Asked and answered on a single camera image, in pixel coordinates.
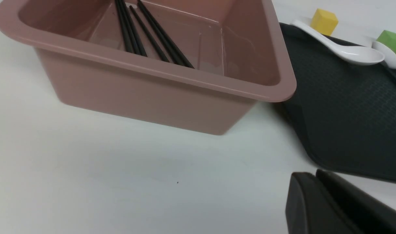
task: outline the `plastic bin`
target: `plastic bin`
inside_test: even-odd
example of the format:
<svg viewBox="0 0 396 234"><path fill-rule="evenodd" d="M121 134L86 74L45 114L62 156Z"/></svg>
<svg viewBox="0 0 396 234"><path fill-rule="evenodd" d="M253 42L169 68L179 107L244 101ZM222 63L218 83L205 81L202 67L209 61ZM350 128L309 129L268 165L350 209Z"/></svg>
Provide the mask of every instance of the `plastic bin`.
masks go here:
<svg viewBox="0 0 396 234"><path fill-rule="evenodd" d="M113 0L4 0L0 30L34 46L58 98L80 108L221 135L257 100L293 95L271 0L144 3L196 69L160 61L134 18L149 57L125 52Z"/></svg>

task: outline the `black object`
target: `black object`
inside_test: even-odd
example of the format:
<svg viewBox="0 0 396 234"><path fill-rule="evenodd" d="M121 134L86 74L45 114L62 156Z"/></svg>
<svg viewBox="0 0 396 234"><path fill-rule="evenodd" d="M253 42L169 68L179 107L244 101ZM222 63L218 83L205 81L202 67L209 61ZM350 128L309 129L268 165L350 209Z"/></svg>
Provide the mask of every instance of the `black object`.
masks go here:
<svg viewBox="0 0 396 234"><path fill-rule="evenodd" d="M131 48L131 40L128 35L128 30L124 22L124 16L121 13L121 8L119 4L119 0L115 0L116 4L116 9L117 9L117 15L119 17L119 23L120 23L120 29L121 29L121 34L123 36L123 42L124 42L124 48L127 52L133 53L133 49Z"/></svg>
<svg viewBox="0 0 396 234"><path fill-rule="evenodd" d="M296 172L286 204L289 234L396 234L396 211L332 172Z"/></svg>
<svg viewBox="0 0 396 234"><path fill-rule="evenodd" d="M133 12L134 17L136 18L136 20L139 23L140 27L143 29L144 33L148 37L149 41L152 43L153 48L155 48L155 50L158 53L158 55L161 58L161 60L165 61L165 62L169 62L169 60L166 57L165 53L159 47L158 43L153 38L152 34L150 34L150 32L147 29L146 25L143 23L142 19L140 19L139 15L137 14L136 10L134 10L133 6L130 6L130 10Z"/></svg>
<svg viewBox="0 0 396 234"><path fill-rule="evenodd" d="M171 56L173 62L177 65L184 66L182 60L179 58L179 56L176 54L176 52L173 50L171 45L166 41L165 37L161 33L161 31L157 28L153 20L150 18L150 15L147 13L145 7L140 3L138 4L140 10L142 11L143 15L146 17L147 21L149 24L152 26L153 31L155 31L156 35L159 37L159 40L161 40L162 44L165 46L165 49L168 51L169 56Z"/></svg>
<svg viewBox="0 0 396 234"><path fill-rule="evenodd" d="M136 43L137 43L137 47L139 49L139 53L140 53L140 55L147 57L146 50L145 50L145 48L143 46L143 43L142 43L142 41L140 39L139 33L137 33L136 27L135 27L135 25L133 23L133 20L131 19L130 11L127 9L127 6L126 6L124 0L121 0L121 2L122 2L122 6L123 6L123 8L124 8L124 10L126 12L128 23L130 25L131 31L133 32L134 39L136 39Z"/></svg>
<svg viewBox="0 0 396 234"><path fill-rule="evenodd" d="M154 25L157 30L160 32L160 34L163 36L164 40L167 41L167 43L170 45L172 49L175 50L176 54L179 56L179 58L182 60L183 64L188 67L188 68L194 68L192 64L189 62L189 60L185 57L185 55L182 53L182 51L176 46L176 44L173 42L173 40L170 38L170 36L165 32L165 30L162 28L162 26L158 23L158 21L153 17L153 15L149 12L149 10L146 8L146 6L142 3L142 1L139 1L139 7L142 10L143 14L148 15L152 23L149 21L149 23Z"/></svg>
<svg viewBox="0 0 396 234"><path fill-rule="evenodd" d="M125 2L123 0L118 0L118 2L119 2L120 12L123 16L124 23L126 25L128 35L130 37L131 46L133 47L133 51L135 54L140 55L140 50L139 50L139 47L136 42L136 38L134 37L134 33L133 33L133 30L130 25L130 21L129 21L130 16L127 15L128 11L127 11L127 7L125 6Z"/></svg>
<svg viewBox="0 0 396 234"><path fill-rule="evenodd" d="M348 64L280 26L298 83L283 106L308 156L325 169L396 182L396 71Z"/></svg>

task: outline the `chopstick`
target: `chopstick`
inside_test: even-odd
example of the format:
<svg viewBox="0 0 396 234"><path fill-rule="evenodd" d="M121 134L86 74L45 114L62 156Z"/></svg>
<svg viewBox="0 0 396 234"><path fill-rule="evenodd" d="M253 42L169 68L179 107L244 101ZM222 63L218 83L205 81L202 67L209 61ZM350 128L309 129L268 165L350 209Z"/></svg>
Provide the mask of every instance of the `chopstick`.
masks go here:
<svg viewBox="0 0 396 234"><path fill-rule="evenodd" d="M119 7L119 0L115 0L116 4L116 9L117 9L117 15L119 16L119 23L120 23L120 29L121 29L121 34L123 36L123 43L126 52L133 53L133 49L131 48L131 41L130 37L128 35L127 27L125 26L123 15L121 14L121 10Z"/></svg>
<svg viewBox="0 0 396 234"><path fill-rule="evenodd" d="M137 14L133 6L130 6L130 10L131 12L133 12L134 17L136 18L140 27L143 29L144 33L148 37L149 41L152 43L153 48L155 48L161 60L165 62L170 62L169 59L166 57L165 53L163 52L163 50L159 47L158 43L153 38L152 34L150 34L149 30L147 29L146 25L143 23L142 19L140 19L140 16Z"/></svg>
<svg viewBox="0 0 396 234"><path fill-rule="evenodd" d="M182 60L183 64L186 67L189 68L194 68L192 66L192 64L189 62L189 60L185 57L185 55L182 53L182 51L176 46L176 44L173 42L173 40L169 37L169 35L165 32L165 30L162 28L162 26L158 23L158 21L153 17L153 15L149 12L149 10L146 8L146 6L142 3L141 0L138 0L139 2L139 6L140 6L140 10L142 10L143 14L146 16L148 15L149 18L151 19L151 21L149 23L152 25L154 24L155 27L157 28L158 31L160 31L160 34L164 37L164 40L167 41L168 44L170 44L170 46L175 50L175 52L177 53L177 55L180 57L180 59Z"/></svg>
<svg viewBox="0 0 396 234"><path fill-rule="evenodd" d="M133 47L134 53L137 55L140 55L140 50L139 47L137 46L137 42L136 42L136 38L134 38L134 33L131 29L129 20L128 20L128 15L127 15L127 10L124 9L125 3L123 3L123 0L118 0L119 2L119 8L120 8L120 12L123 16L124 19L124 23L126 25L127 31L128 31L128 35L130 37L130 41L131 41L131 46Z"/></svg>
<svg viewBox="0 0 396 234"><path fill-rule="evenodd" d="M149 24L152 26L153 31L155 31L156 35L159 37L159 40L161 40L165 49L168 51L168 54L169 54L169 56L171 56L173 62L177 65L185 66L183 64L182 60L177 55L177 53L173 50L173 48L171 47L169 42L166 41L165 37L162 35L161 31L155 25L153 20L150 18L149 14L146 12L147 9L145 9L145 7L142 4L139 4L139 7L140 7L140 10L142 11L143 15L146 17L147 21L149 22Z"/></svg>
<svg viewBox="0 0 396 234"><path fill-rule="evenodd" d="M131 19L130 11L127 9L127 6L126 6L124 0L121 0L121 1L122 1L123 9L127 16L131 31L133 32L134 39L136 40L137 47L139 48L139 53L140 53L140 55L147 57L147 54L146 54L145 48L143 46L143 43L140 39L139 33L137 33L136 27L134 26L133 20Z"/></svg>

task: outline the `spoon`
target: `spoon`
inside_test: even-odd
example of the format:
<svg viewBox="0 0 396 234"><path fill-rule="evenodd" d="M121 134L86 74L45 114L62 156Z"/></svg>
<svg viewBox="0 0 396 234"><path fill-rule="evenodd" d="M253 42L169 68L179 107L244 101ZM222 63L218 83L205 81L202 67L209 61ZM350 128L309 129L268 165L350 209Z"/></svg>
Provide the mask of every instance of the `spoon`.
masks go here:
<svg viewBox="0 0 396 234"><path fill-rule="evenodd" d="M294 20L291 25L296 26L313 36L330 49L336 56L349 63L366 66L377 64L384 60L384 55L376 49L364 46L343 46L336 44L321 33L317 32L315 29L297 19Z"/></svg>
<svg viewBox="0 0 396 234"><path fill-rule="evenodd" d="M373 42L372 48L384 54L384 63L391 69L396 69L396 54L383 43Z"/></svg>

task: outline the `table surface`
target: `table surface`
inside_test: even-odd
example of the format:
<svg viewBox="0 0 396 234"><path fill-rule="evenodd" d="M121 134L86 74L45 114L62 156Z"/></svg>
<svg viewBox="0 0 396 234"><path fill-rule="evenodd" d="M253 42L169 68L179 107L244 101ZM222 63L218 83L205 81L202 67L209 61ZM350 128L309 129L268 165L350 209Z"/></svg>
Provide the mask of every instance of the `table surface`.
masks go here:
<svg viewBox="0 0 396 234"><path fill-rule="evenodd" d="M365 46L396 32L395 0L274 3L286 23L333 11L334 36ZM70 107L0 33L0 234L285 234L290 175L316 168L271 104L224 136ZM342 176L396 209L396 184Z"/></svg>

